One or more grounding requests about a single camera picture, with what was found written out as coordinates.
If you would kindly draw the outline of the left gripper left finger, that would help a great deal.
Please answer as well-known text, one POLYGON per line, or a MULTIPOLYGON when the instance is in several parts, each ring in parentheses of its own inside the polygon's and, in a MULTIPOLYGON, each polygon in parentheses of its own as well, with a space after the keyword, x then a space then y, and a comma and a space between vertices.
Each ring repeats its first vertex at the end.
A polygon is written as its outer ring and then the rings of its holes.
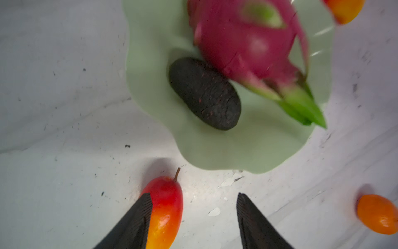
POLYGON ((145 249, 152 214, 149 193, 139 197, 95 249, 145 249))

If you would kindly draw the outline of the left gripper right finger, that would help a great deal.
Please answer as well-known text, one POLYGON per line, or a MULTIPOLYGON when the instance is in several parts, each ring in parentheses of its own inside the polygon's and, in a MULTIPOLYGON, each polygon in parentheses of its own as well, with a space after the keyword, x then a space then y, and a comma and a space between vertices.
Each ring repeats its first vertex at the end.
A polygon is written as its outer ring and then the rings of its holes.
POLYGON ((246 194, 238 194, 236 211, 243 249, 293 249, 246 194))

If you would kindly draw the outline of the large red yellow mango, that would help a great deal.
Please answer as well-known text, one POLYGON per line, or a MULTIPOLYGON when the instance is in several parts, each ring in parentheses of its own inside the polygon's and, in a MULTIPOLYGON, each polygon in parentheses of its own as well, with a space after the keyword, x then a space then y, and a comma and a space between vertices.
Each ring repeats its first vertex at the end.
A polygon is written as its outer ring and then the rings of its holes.
POLYGON ((183 214, 183 194, 178 182, 179 172, 180 168, 174 177, 157 177, 142 190, 142 194, 149 193, 152 200, 146 243, 148 249, 169 249, 178 234, 183 214))

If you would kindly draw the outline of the black avocado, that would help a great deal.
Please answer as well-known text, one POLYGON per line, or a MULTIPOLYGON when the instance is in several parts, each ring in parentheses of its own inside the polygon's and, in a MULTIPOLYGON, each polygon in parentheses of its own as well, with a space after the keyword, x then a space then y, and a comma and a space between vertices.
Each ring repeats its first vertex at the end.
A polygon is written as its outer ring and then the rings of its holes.
POLYGON ((218 130, 234 128, 241 115, 241 101, 232 84, 208 63, 180 58, 169 67, 173 90, 199 119, 218 130))

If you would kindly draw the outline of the pink dragon fruit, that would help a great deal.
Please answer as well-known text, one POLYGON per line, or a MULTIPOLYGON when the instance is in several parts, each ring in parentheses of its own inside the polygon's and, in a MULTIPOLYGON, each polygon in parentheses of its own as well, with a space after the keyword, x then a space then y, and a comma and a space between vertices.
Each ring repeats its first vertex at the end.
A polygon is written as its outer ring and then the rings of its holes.
POLYGON ((225 77, 326 128, 307 82, 309 42, 291 1, 187 1, 193 44, 225 77))

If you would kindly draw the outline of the small red yellow mango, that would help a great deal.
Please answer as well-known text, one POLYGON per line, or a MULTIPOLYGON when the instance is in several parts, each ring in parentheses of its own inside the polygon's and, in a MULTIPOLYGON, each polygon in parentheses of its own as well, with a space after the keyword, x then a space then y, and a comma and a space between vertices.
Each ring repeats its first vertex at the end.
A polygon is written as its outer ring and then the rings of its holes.
POLYGON ((366 0, 323 0, 338 25, 346 25, 354 20, 365 2, 366 0))

